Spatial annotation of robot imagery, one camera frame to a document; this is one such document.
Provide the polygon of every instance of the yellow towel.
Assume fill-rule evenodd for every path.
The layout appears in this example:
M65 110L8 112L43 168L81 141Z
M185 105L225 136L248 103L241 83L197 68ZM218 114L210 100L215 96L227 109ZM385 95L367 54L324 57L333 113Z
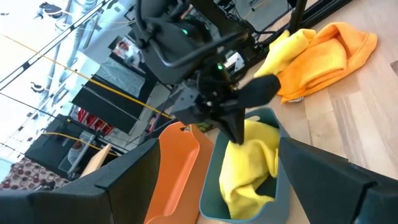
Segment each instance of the yellow towel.
M376 45L376 34L345 22L328 24L317 34L301 29L289 37L285 32L270 45L254 76L276 74L284 103L315 93L362 67Z
M220 189L232 219L250 219L266 202L274 199L257 195L256 189L278 172L279 130L245 120L244 144L229 142L220 174Z

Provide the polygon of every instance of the patterned rug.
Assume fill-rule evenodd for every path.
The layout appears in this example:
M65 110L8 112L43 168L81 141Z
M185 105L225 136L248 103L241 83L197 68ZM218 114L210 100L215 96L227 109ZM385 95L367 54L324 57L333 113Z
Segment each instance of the patterned rug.
M61 178L25 157L11 165L10 173L0 183L0 190L33 190L43 182L52 181L55 181L55 188L69 183L69 180Z

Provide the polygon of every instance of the orange plastic bin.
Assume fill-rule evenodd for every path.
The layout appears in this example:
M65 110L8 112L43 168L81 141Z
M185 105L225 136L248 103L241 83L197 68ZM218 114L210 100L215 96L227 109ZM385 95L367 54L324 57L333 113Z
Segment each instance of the orange plastic bin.
M159 176L145 224L195 224L213 143L180 122L168 126L159 142Z

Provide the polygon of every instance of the orange towel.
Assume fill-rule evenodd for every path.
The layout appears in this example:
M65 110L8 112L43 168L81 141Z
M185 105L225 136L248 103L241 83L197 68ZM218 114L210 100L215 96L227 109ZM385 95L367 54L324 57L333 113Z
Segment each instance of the orange towel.
M298 52L288 66L281 64L284 69L276 74L282 85L278 92L282 103L315 93L362 67L376 48L377 36L356 30L345 22L333 22L312 39L307 35L305 41L309 42L308 47ZM262 69L259 72L257 76L269 74Z

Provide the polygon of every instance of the wooden surface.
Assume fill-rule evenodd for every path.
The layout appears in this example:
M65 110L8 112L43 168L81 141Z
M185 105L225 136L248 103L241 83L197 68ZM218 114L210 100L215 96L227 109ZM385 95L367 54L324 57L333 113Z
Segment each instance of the wooden surface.
M376 33L375 52L367 64L338 83L274 109L292 138L322 148L351 162L398 179L398 1L354 0L314 29L345 21L357 29ZM275 26L282 26L283 19ZM243 80L247 83L261 63ZM216 131L209 137L215 140ZM198 224L222 224L199 217ZM292 189L287 223L309 223Z
M86 168L83 170L81 173L80 177L84 177L85 175L88 175L96 170L98 170L101 166L102 163L104 162L106 155L108 155L108 152L111 150L112 145L108 144L105 146L103 149L98 151L88 162Z

